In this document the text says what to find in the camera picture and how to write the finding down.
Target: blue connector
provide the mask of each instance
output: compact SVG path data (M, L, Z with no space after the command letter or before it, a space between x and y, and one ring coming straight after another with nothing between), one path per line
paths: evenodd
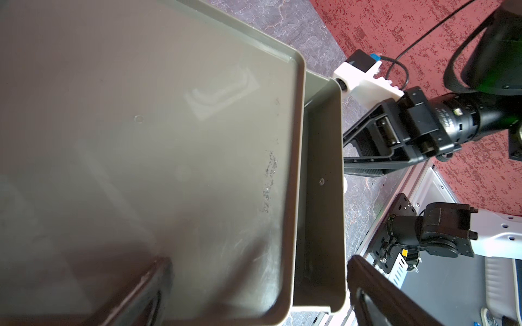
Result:
M381 60L381 57L379 57L379 56L376 55L375 53L370 54L370 57L372 57L375 61L379 61L379 60Z

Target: gray plastic tray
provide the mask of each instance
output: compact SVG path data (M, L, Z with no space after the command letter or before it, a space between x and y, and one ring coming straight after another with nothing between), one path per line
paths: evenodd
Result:
M340 311L347 301L341 89L306 73L294 311Z
M199 1L20 0L0 29L0 315L88 315L162 255L177 324L283 321L302 56Z

